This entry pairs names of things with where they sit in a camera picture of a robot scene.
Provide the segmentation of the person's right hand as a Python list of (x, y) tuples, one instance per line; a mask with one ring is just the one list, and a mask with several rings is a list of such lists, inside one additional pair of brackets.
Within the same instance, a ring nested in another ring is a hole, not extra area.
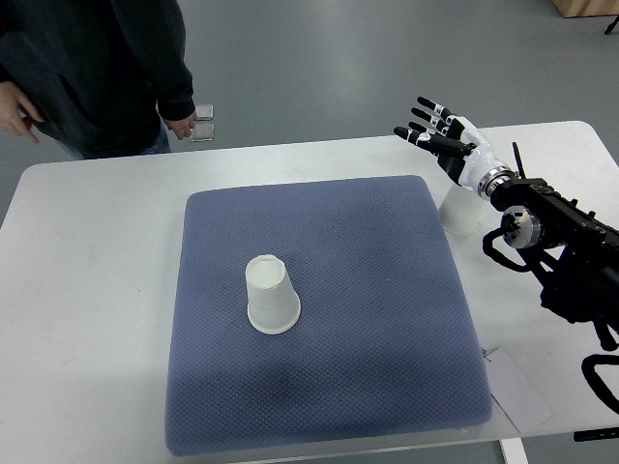
[(13, 82), (4, 81), (1, 88), (1, 130), (15, 136), (25, 137), (32, 143), (40, 143), (32, 132), (36, 123), (44, 119), (38, 108)]

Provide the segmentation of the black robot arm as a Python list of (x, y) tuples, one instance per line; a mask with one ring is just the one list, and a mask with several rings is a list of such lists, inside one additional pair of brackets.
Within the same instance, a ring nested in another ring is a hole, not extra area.
[(618, 232), (584, 212), (523, 166), (509, 167), (470, 121), (447, 107), (417, 98), (416, 121), (395, 135), (435, 156), (451, 181), (501, 213), (498, 228), (483, 238), (483, 252), (542, 285), (541, 305), (574, 323), (591, 323), (603, 351), (581, 363), (583, 377), (612, 412), (618, 399), (597, 372), (618, 357)]

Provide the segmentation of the person's left hand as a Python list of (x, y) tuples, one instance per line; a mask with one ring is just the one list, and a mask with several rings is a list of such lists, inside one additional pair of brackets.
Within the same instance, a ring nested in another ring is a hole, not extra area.
[(190, 116), (182, 120), (163, 119), (166, 128), (173, 132), (178, 140), (184, 140), (192, 136), (192, 130), (197, 122), (197, 114), (194, 111)]

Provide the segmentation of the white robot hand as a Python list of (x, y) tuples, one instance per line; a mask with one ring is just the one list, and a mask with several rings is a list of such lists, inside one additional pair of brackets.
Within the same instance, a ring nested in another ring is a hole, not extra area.
[(411, 109), (419, 122), (410, 121), (410, 129), (395, 127), (394, 134), (436, 155), (438, 165), (454, 184), (475, 193), (492, 193), (513, 179), (513, 170), (495, 156), (491, 143), (468, 119), (422, 96), (417, 103), (427, 109)]

